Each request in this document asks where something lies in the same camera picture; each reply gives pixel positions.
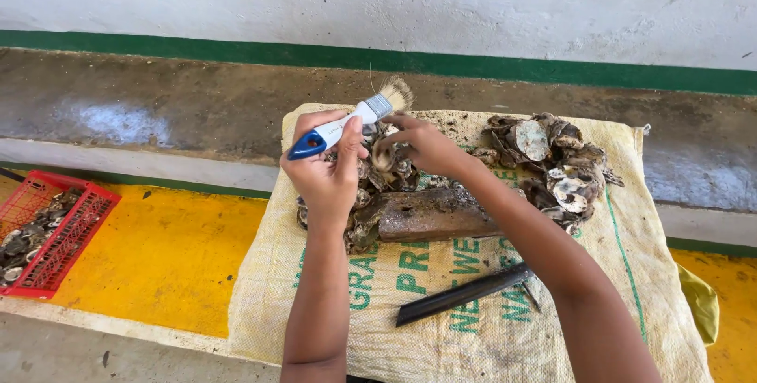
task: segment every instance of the black metal rod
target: black metal rod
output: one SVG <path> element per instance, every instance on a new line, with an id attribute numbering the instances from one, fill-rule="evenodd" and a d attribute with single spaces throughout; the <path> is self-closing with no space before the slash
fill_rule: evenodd
<path id="1" fill-rule="evenodd" d="M 0 168 L 0 176 L 8 177 L 16 182 L 23 182 L 26 180 L 24 176 L 17 175 L 16 173 L 11 172 L 10 170 L 5 170 L 4 168 Z"/>
<path id="2" fill-rule="evenodd" d="M 400 313 L 397 314 L 397 324 L 395 327 L 401 327 L 405 324 L 410 324 L 411 322 L 428 318 L 445 310 L 475 301 L 489 294 L 497 293 L 497 291 L 502 291 L 532 276 L 534 276 L 534 272 L 531 271 L 531 268 L 525 262 L 520 262 L 517 265 L 501 269 L 491 275 L 474 279 L 463 285 L 458 285 L 449 290 L 404 304 L 400 306 Z"/>

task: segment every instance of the oyster cluster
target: oyster cluster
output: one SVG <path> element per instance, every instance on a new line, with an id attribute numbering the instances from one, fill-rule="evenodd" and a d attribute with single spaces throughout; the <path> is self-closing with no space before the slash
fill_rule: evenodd
<path id="1" fill-rule="evenodd" d="M 355 204 L 345 229 L 347 254 L 368 250 L 378 239 L 378 225 L 382 207 L 367 207 L 374 196 L 383 192 L 412 192 L 418 187 L 420 174 L 412 160 L 402 155 L 405 144 L 382 146 L 379 141 L 398 129 L 393 125 L 377 122 L 363 126 L 363 146 L 368 150 L 367 159 L 357 160 L 357 185 Z M 336 161 L 337 154 L 327 155 L 327 161 Z M 308 229 L 308 205 L 301 196 L 297 198 L 297 221 Z"/>
<path id="2" fill-rule="evenodd" d="M 540 177 L 521 182 L 528 201 L 561 228 L 575 234 L 593 214 L 605 184 L 623 187 L 607 165 L 604 149 L 584 142 L 573 124 L 544 112 L 530 119 L 494 116 L 483 130 L 492 147 L 471 155 L 486 165 L 523 165 Z"/>
<path id="3" fill-rule="evenodd" d="M 7 287 L 21 277 L 81 195 L 81 191 L 70 188 L 53 196 L 47 207 L 34 212 L 33 222 L 22 224 L 5 235 L 0 246 L 0 286 Z"/>

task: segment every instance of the red plastic basket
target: red plastic basket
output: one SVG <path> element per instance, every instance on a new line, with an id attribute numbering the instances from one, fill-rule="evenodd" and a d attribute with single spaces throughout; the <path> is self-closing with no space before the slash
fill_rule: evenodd
<path id="1" fill-rule="evenodd" d="M 70 187 L 80 190 L 81 198 L 21 276 L 12 285 L 0 288 L 0 295 L 53 297 L 84 247 L 121 199 L 88 181 L 32 170 L 0 207 L 0 239 L 22 224 L 32 222 L 35 211 L 46 207 L 53 196 Z"/>

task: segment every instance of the green stripe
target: green stripe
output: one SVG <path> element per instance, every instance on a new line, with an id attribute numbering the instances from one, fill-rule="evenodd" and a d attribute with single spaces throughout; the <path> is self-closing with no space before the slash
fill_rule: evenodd
<path id="1" fill-rule="evenodd" d="M 626 65 L 542 59 L 396 52 L 353 47 L 306 46 L 153 37 L 0 30 L 0 47 L 27 47 L 323 68 L 374 69 L 467 78 L 565 83 L 608 88 L 757 94 L 757 71 Z"/>
<path id="2" fill-rule="evenodd" d="M 678 250 L 714 252 L 726 256 L 757 257 L 757 247 L 736 244 L 713 243 L 710 241 L 686 240 L 668 237 L 668 247 Z"/>
<path id="3" fill-rule="evenodd" d="M 612 217 L 612 226 L 615 228 L 615 241 L 618 243 L 620 254 L 623 256 L 623 262 L 625 263 L 625 272 L 628 274 L 628 280 L 630 281 L 630 290 L 634 292 L 634 300 L 636 301 L 636 310 L 639 312 L 639 322 L 641 323 L 641 338 L 644 339 L 644 343 L 647 342 L 647 327 L 644 324 L 644 313 L 641 310 L 641 301 L 639 300 L 639 293 L 636 290 L 636 283 L 634 282 L 634 274 L 630 271 L 630 264 L 628 263 L 628 257 L 625 255 L 625 249 L 623 243 L 620 241 L 620 233 L 618 232 L 618 223 L 615 220 L 615 212 L 612 211 L 612 202 L 610 201 L 610 191 L 605 186 L 605 198 L 607 198 L 607 208 L 610 209 L 610 216 Z"/>
<path id="4" fill-rule="evenodd" d="M 172 189 L 184 189 L 185 191 L 201 192 L 204 194 L 246 196 L 249 198 L 263 198 L 266 200 L 269 200 L 271 197 L 270 192 L 256 191 L 254 189 L 198 184 L 195 182 L 160 179 L 158 177 L 122 175 L 120 173 L 54 167 L 51 165 L 32 165 L 0 161 L 0 167 L 10 168 L 13 170 L 44 170 L 46 172 L 53 172 L 59 175 L 78 177 L 79 179 L 84 179 L 86 181 L 102 182 L 113 185 L 150 185 L 158 187 L 169 187 Z"/>

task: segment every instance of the woven polypropylene sack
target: woven polypropylene sack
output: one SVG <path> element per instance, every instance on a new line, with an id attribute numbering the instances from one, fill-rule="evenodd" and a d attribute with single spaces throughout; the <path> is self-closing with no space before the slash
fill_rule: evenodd
<path id="1" fill-rule="evenodd" d="M 300 114 L 345 106 L 305 104 L 284 117 L 282 148 L 291 145 Z M 437 125 L 461 146 L 481 142 L 494 115 L 425 111 L 411 114 Z M 589 222 L 575 236 L 617 287 L 665 381 L 712 381 L 703 342 L 681 292 L 652 197 L 644 185 L 642 129 L 566 118 L 584 139 L 604 148 L 625 187 L 609 185 Z M 503 183 L 519 177 L 493 170 Z M 229 307 L 232 356 L 280 364 L 284 331 L 304 256 L 306 231 L 295 214 L 297 192 L 279 173 L 255 241 L 244 258 Z M 549 292 L 508 288 L 399 329 L 400 305 L 520 261 L 504 237 L 430 243 L 382 243 L 349 257 L 350 374 L 400 381 L 573 381 L 563 333 Z"/>

